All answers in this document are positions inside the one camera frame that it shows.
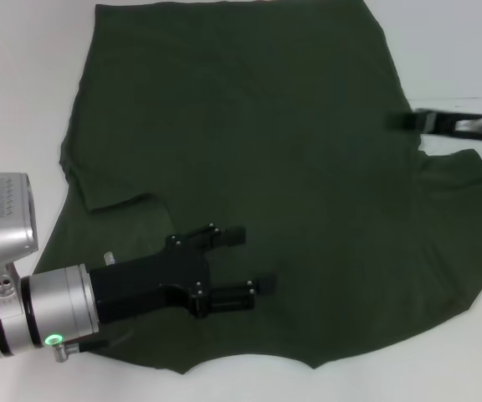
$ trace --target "white table surface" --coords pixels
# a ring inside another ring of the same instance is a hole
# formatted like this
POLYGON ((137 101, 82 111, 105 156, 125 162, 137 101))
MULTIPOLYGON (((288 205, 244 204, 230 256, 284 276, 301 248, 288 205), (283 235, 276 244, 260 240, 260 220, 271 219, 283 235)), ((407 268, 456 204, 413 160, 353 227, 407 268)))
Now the white table surface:
MULTIPOLYGON (((130 2, 108 2, 129 4, 130 2)), ((482 1, 368 0, 414 107, 482 111, 482 1)), ((90 0, 0 0, 0 171, 33 183, 41 250, 66 193, 57 164, 93 28, 90 0)), ((482 143, 438 137, 432 154, 482 143)), ((19 261, 32 271, 39 253, 19 261)), ((39 350, 0 361, 0 402, 482 401, 482 293, 465 314, 411 340, 312 370, 238 356, 181 376, 84 353, 39 350)))

